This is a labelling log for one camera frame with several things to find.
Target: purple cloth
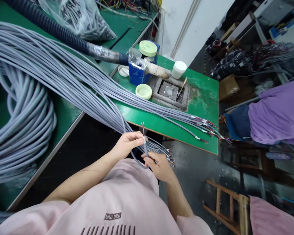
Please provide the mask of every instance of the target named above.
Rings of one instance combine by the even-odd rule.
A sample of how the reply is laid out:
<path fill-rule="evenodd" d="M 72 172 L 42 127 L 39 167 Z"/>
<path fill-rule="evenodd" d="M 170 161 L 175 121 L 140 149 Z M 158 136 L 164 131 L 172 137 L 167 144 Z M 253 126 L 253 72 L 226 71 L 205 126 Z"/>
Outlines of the purple cloth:
<path fill-rule="evenodd" d="M 271 145 L 279 140 L 294 144 L 294 82 L 264 91 L 259 98 L 248 111 L 253 140 Z"/>

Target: pink fabric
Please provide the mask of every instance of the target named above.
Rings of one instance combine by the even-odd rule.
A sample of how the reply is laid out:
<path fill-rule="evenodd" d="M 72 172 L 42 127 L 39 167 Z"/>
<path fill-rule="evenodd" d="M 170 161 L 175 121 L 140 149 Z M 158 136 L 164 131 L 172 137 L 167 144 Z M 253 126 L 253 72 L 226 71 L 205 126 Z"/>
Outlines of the pink fabric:
<path fill-rule="evenodd" d="M 0 225 L 2 234 L 212 235 L 212 232 L 197 216 L 178 216 L 175 222 L 159 197 L 157 179 L 151 170 L 139 167 L 133 159 L 124 159 L 72 205 L 52 201 L 22 210 Z"/>
<path fill-rule="evenodd" d="M 253 235 L 294 234 L 294 217 L 261 198 L 251 196 Z"/>

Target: green workbench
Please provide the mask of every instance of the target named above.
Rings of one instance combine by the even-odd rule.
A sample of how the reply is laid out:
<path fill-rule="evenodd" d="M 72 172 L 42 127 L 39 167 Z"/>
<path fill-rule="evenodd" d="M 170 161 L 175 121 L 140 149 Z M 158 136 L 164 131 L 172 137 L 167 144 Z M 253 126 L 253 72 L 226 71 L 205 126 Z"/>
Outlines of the green workbench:
<path fill-rule="evenodd" d="M 163 56 L 158 57 L 157 65 L 166 69 L 172 70 L 174 62 Z M 219 83 L 218 81 L 206 77 L 194 70 L 187 69 L 180 80 L 184 81 L 187 78 L 187 83 L 190 85 L 190 94 L 188 98 L 187 113 L 202 117 L 213 123 L 218 124 L 218 107 L 219 107 Z M 136 86 L 129 83 L 128 77 L 122 77 L 118 72 L 115 73 L 113 79 L 127 90 L 135 93 Z M 191 134 L 169 122 L 168 120 L 159 117 L 156 114 L 151 114 L 142 111 L 137 108 L 125 105 L 122 102 L 114 101 L 121 111 L 123 117 L 129 122 L 137 126 L 141 126 L 144 122 L 146 129 L 159 133 L 163 136 L 167 136 L 171 139 L 175 139 L 202 150 L 208 151 L 213 154 L 218 154 L 218 139 L 216 137 L 210 138 L 210 136 L 202 131 L 185 124 L 180 121 L 176 121 L 182 126 L 188 128 L 199 138 L 209 141 L 208 144 L 197 140 Z"/>
<path fill-rule="evenodd" d="M 152 24 L 149 20 L 142 21 L 139 19 L 135 19 L 137 22 L 136 23 L 128 17 L 119 16 L 109 11 L 101 11 L 101 15 L 118 37 L 121 36 L 129 26 L 133 27 L 129 30 L 126 36 L 113 47 L 113 50 L 123 53 L 126 53 L 130 47 L 134 46 L 143 36 L 145 30 Z M 155 18 L 155 16 L 156 12 L 154 12 L 151 17 Z M 20 14 L 15 12 L 2 0 L 0 0 L 0 21 L 17 24 L 24 28 L 36 31 L 46 37 L 53 38 L 42 29 L 38 28 Z M 115 40 L 105 41 L 97 44 L 109 48 L 115 42 Z M 101 62 L 99 63 L 99 67 L 106 74 L 113 76 L 117 65 Z M 14 187 L 9 183 L 0 185 L 0 210 L 13 209 L 18 204 L 18 202 L 26 194 L 28 189 L 32 186 L 40 173 L 47 166 L 52 157 L 55 155 L 55 153 L 58 151 L 58 149 L 61 147 L 66 138 L 84 115 L 84 112 L 74 107 L 71 103 L 67 102 L 63 98 L 59 97 L 51 91 L 49 94 L 53 100 L 55 113 L 57 115 L 57 126 L 53 131 L 51 140 L 49 141 L 49 148 L 46 153 L 36 161 L 38 169 L 25 187 Z M 0 129 L 8 122 L 10 118 L 6 106 L 6 100 L 7 94 L 0 86 Z"/>

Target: green lid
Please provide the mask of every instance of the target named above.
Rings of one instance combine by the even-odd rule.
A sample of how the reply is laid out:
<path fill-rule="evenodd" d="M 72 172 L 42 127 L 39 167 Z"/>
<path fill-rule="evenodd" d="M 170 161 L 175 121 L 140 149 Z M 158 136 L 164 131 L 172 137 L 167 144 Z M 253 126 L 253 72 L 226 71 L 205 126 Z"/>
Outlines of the green lid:
<path fill-rule="evenodd" d="M 152 57 L 157 54 L 158 48 L 153 42 L 144 40 L 139 43 L 139 50 L 143 55 Z"/>

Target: black corrugated hose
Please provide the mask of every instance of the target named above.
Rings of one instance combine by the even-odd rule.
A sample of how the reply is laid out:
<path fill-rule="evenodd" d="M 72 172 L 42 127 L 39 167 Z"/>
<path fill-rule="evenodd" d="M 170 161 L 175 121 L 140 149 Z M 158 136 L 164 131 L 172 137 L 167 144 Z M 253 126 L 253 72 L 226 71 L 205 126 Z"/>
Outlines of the black corrugated hose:
<path fill-rule="evenodd" d="M 28 19 L 30 22 L 49 33 L 59 41 L 65 43 L 71 48 L 95 57 L 96 59 L 128 65 L 128 54 L 113 52 L 109 49 L 91 44 L 78 36 L 74 35 L 69 30 L 65 29 L 57 22 L 49 18 L 36 4 L 28 0 L 4 0 L 10 7 Z"/>

